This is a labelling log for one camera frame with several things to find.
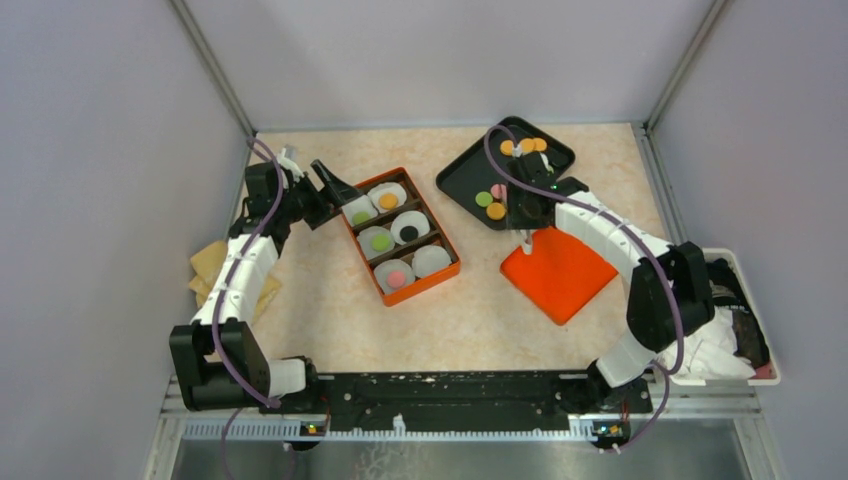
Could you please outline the orange tin lid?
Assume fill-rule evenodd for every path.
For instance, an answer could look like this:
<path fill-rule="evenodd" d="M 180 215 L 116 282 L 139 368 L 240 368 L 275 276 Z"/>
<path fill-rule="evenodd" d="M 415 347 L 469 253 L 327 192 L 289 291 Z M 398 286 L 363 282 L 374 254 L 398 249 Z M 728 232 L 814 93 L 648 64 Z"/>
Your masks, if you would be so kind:
<path fill-rule="evenodd" d="M 555 228 L 535 231 L 532 252 L 516 248 L 501 274 L 554 324 L 563 326 L 618 276 L 577 238 Z"/>

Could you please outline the black sandwich cookie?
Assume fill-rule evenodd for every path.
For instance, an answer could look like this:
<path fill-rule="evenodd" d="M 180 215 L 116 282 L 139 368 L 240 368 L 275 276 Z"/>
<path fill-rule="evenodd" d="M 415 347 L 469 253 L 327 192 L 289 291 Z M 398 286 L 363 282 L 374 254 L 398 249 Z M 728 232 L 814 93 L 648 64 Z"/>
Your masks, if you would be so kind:
<path fill-rule="evenodd" d="M 411 242 L 416 240 L 420 235 L 420 232 L 417 227 L 412 225 L 407 225 L 401 228 L 399 237 L 404 242 Z"/>

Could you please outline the orange cookie tin box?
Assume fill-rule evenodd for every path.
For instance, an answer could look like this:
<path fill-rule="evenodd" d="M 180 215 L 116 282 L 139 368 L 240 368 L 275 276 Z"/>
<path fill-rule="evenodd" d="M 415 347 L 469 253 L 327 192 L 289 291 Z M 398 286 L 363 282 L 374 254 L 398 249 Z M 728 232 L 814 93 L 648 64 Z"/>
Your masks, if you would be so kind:
<path fill-rule="evenodd" d="M 347 223 L 344 215 L 343 215 L 343 218 L 344 218 L 345 224 L 347 226 L 348 232 L 351 236 L 351 239 L 354 241 L 355 246 L 358 250 L 360 259 L 362 260 L 364 266 L 366 267 L 366 270 L 368 271 L 368 273 L 371 277 L 371 280 L 372 280 L 373 284 L 375 285 L 375 288 L 377 289 L 377 292 L 378 292 L 383 304 L 387 307 L 390 307 L 390 306 L 397 305 L 397 304 L 399 304 L 399 303 L 401 303 L 405 300 L 408 300 L 408 299 L 412 298 L 413 296 L 418 295 L 418 294 L 420 294 L 420 293 L 422 293 L 422 292 L 424 292 L 424 291 L 426 291 L 430 288 L 433 288 L 436 285 L 458 275 L 458 273 L 460 272 L 461 260 L 459 258 L 459 255 L 458 255 L 456 249 L 454 248 L 452 242 L 449 240 L 448 236 L 446 235 L 446 231 L 444 230 L 444 228 L 441 226 L 441 224 L 437 220 L 436 216 L 434 215 L 432 209 L 430 208 L 427 201 L 425 200 L 420 189 L 415 184 L 415 182 L 413 181 L 412 177 L 409 175 L 409 173 L 407 172 L 406 169 L 399 167 L 399 168 L 395 168 L 395 169 L 389 170 L 387 172 L 381 173 L 381 174 L 379 174 L 375 177 L 372 177 L 370 179 L 367 179 L 367 180 L 364 180 L 364 181 L 358 183 L 356 185 L 356 188 L 358 188 L 361 191 L 362 195 L 367 195 L 367 193 L 375 185 L 383 183 L 383 182 L 398 182 L 398 183 L 402 184 L 403 187 L 406 189 L 407 194 L 408 194 L 408 200 L 406 201 L 406 203 L 404 205 L 398 207 L 398 208 L 395 208 L 395 209 L 389 211 L 389 212 L 379 213 L 379 215 L 376 216 L 375 218 L 373 218 L 373 219 L 371 219 L 371 220 L 369 220 L 369 221 L 367 221 L 367 222 L 365 222 L 361 225 L 357 225 L 355 227 L 351 227 Z M 407 243 L 405 245 L 397 245 L 396 244 L 396 247 L 392 251 L 390 251 L 390 252 L 388 252 L 384 255 L 381 255 L 377 258 L 374 258 L 372 260 L 367 261 L 365 259 L 365 257 L 363 256 L 362 251 L 360 249 L 360 246 L 359 246 L 359 244 L 356 240 L 357 235 L 362 230 L 364 230 L 365 228 L 371 227 L 371 226 L 382 226 L 382 227 L 389 229 L 392 221 L 400 213 L 403 213 L 403 212 L 406 212 L 406 211 L 411 211 L 411 210 L 421 211 L 428 217 L 429 222 L 430 222 L 430 226 L 431 226 L 431 231 L 427 235 L 425 235 L 425 236 L 423 236 L 423 237 L 421 237 L 421 238 L 419 238 L 415 241 Z M 405 287 L 405 288 L 403 288 L 403 289 L 401 289 L 401 290 L 399 290 L 399 291 L 397 291 L 393 294 L 384 295 L 382 293 L 380 287 L 378 286 L 377 280 L 376 280 L 374 273 L 373 273 L 375 267 L 377 265 L 379 265 L 380 263 L 385 262 L 386 260 L 390 260 L 390 259 L 400 259 L 400 260 L 405 261 L 406 263 L 408 263 L 411 266 L 411 260 L 412 260 L 414 252 L 418 248 L 420 248 L 422 246 L 426 246 L 426 245 L 440 245 L 440 246 L 444 247 L 448 251 L 448 253 L 450 254 L 450 256 L 452 258 L 452 261 L 453 261 L 452 265 L 441 270 L 441 271 L 439 271 L 439 272 L 437 272 L 437 273 L 434 273 L 433 275 L 425 277 L 423 279 L 419 279 L 419 278 L 416 277 L 415 282 L 412 283 L 410 286 Z"/>

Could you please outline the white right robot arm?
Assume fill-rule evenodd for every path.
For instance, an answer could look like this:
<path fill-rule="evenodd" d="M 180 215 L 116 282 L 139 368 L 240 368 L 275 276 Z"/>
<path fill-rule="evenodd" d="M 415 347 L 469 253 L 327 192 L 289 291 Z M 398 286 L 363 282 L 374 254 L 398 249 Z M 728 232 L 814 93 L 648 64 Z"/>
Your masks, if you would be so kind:
<path fill-rule="evenodd" d="M 703 250 L 633 226 L 577 179 L 551 177 L 537 153 L 512 159 L 499 172 L 507 182 L 510 229 L 553 227 L 570 235 L 611 265 L 629 287 L 624 332 L 587 369 L 589 404 L 612 412 L 626 400 L 626 385 L 666 348 L 682 348 L 687 336 L 713 319 Z"/>

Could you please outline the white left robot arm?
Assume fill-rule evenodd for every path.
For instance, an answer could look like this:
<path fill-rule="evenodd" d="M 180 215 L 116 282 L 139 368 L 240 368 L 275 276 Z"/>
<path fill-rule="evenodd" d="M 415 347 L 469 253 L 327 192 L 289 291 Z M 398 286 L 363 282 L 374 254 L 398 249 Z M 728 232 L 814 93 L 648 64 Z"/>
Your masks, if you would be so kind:
<path fill-rule="evenodd" d="M 229 231 L 222 269 L 207 300 L 187 324 L 174 327 L 169 348 L 184 405 L 190 411 L 263 406 L 281 400 L 297 413 L 319 404 L 315 368 L 303 356 L 269 359 L 251 327 L 261 292 L 297 222 L 317 229 L 341 214 L 362 192 L 321 161 L 311 167 L 317 188 L 285 159 L 245 171 L 247 196 Z"/>

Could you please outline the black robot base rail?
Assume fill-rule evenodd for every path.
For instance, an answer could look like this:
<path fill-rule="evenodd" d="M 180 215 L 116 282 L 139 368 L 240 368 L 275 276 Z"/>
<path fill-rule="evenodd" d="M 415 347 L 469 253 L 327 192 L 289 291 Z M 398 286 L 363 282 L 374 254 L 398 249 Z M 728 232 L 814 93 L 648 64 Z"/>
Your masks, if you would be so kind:
<path fill-rule="evenodd" d="M 401 417 L 417 433 L 564 431 L 575 416 L 648 414 L 647 383 L 610 388 L 577 370 L 316 374 L 277 413 L 314 415 L 333 433 L 377 432 Z"/>

